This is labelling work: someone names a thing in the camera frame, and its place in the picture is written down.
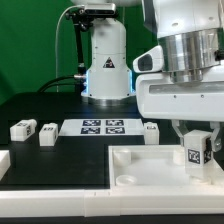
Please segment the small white cube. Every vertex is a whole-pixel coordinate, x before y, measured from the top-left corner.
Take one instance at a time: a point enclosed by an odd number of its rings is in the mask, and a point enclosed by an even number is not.
[[[45,124],[40,133],[40,146],[54,146],[58,138],[58,125],[54,123]]]
[[[184,135],[186,173],[204,179],[210,176],[213,168],[213,152],[207,140],[211,132],[193,130]]]
[[[159,128],[156,123],[144,124],[144,139],[146,145],[159,145]]]
[[[0,180],[3,178],[11,165],[8,150],[0,150]]]
[[[21,120],[10,128],[11,141],[25,141],[35,133],[37,122],[35,120]]]

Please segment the black cable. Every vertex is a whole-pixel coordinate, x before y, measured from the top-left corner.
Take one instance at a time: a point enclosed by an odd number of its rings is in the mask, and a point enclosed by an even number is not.
[[[51,81],[47,82],[42,87],[40,87],[37,92],[42,92],[43,89],[45,89],[47,86],[49,86],[50,84],[52,84],[54,82],[59,82],[59,81],[66,80],[66,79],[74,79],[74,76],[69,75],[69,76],[62,76],[62,77],[59,77],[56,79],[52,79]]]
[[[54,86],[75,86],[75,83],[57,83],[57,84],[51,84],[51,85],[48,85],[46,86],[45,88],[43,88],[41,91],[38,91],[38,92],[45,92],[45,90],[51,88],[51,87],[54,87]]]

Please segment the warning label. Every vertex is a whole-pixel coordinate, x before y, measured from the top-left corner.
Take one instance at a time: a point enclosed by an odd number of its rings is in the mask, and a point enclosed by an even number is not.
[[[115,68],[113,61],[111,58],[108,58],[106,63],[103,66],[104,68]]]

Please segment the green background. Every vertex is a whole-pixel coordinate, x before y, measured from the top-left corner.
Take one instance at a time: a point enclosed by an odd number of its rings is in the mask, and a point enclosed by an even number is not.
[[[0,104],[16,93],[35,92],[55,78],[55,33],[69,0],[0,0]],[[119,8],[127,29],[127,64],[156,45],[144,28],[142,7]],[[90,32],[82,34],[84,57],[91,65]],[[77,72],[71,21],[63,19],[59,35],[59,76]],[[73,88],[60,88],[73,91]]]

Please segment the black table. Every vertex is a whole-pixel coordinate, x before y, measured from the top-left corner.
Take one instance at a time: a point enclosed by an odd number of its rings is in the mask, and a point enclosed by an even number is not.
[[[65,119],[141,118],[136,104],[100,107],[81,102],[74,93],[17,94],[0,106],[0,150],[9,149],[11,167],[0,190],[107,189],[108,146],[143,145],[143,136],[59,136],[54,147],[40,147],[38,133],[46,123]],[[9,127],[20,120],[37,120],[36,133],[25,142],[11,142]],[[159,124],[162,144],[179,139],[170,121]],[[197,124],[206,129],[205,124]],[[223,215],[170,215],[122,217],[62,217],[0,219],[0,223],[223,223]]]

